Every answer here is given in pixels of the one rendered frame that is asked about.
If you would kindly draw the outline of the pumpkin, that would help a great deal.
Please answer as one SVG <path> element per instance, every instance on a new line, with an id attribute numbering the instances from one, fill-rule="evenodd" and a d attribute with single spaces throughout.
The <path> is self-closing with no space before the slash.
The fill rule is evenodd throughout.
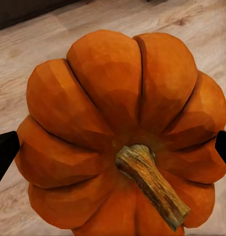
<path id="1" fill-rule="evenodd" d="M 100 29 L 35 67 L 14 160 L 32 209 L 74 236 L 184 236 L 211 216 L 226 98 L 168 33 Z"/>

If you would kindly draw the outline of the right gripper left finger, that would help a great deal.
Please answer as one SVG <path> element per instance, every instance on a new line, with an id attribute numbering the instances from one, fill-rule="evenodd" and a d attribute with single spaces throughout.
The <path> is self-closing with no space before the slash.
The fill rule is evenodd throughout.
<path id="1" fill-rule="evenodd" d="M 16 131 L 0 134 L 0 181 L 20 150 Z"/>

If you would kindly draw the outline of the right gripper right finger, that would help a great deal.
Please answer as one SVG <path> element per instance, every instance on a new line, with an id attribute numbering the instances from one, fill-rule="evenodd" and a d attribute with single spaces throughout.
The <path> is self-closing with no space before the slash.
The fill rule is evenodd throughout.
<path id="1" fill-rule="evenodd" d="M 226 131 L 220 131 L 216 138 L 215 149 L 226 163 Z"/>

